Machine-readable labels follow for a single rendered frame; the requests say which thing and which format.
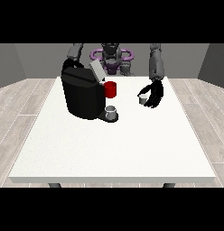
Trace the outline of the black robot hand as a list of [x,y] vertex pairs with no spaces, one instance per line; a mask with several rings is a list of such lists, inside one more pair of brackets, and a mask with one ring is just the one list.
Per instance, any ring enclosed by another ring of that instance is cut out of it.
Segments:
[[81,64],[79,61],[77,60],[71,60],[71,59],[66,59],[64,62],[63,62],[63,65],[62,65],[62,69],[65,70],[66,68],[68,67],[72,67],[72,68],[83,68],[84,65]]
[[155,79],[150,85],[144,87],[139,93],[138,96],[151,92],[150,97],[145,103],[145,106],[156,108],[162,98],[163,98],[163,83],[161,80]]

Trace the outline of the pale grey machine lid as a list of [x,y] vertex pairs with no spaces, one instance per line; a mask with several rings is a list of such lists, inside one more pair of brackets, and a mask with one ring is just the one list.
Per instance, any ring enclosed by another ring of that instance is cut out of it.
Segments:
[[106,77],[106,72],[103,70],[99,60],[93,60],[90,62],[89,67],[93,71],[98,82],[101,82]]

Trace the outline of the black coffee machine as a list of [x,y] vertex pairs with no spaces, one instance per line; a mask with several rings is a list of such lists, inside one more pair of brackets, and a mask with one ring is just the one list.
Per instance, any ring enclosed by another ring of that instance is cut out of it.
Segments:
[[118,120],[106,119],[104,84],[99,83],[91,69],[68,67],[61,73],[61,82],[69,112],[81,119],[101,119],[108,123]]

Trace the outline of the red pod holder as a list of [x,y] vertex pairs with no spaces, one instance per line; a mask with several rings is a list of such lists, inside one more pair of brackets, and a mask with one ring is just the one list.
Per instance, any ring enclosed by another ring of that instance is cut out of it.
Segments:
[[114,81],[107,81],[104,84],[105,97],[113,98],[117,95],[117,83]]

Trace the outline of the small grey cup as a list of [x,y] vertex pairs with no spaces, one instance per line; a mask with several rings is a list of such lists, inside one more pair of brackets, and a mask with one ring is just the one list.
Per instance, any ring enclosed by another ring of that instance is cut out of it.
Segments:
[[107,106],[105,108],[106,111],[106,119],[113,120],[117,116],[117,110],[114,106]]

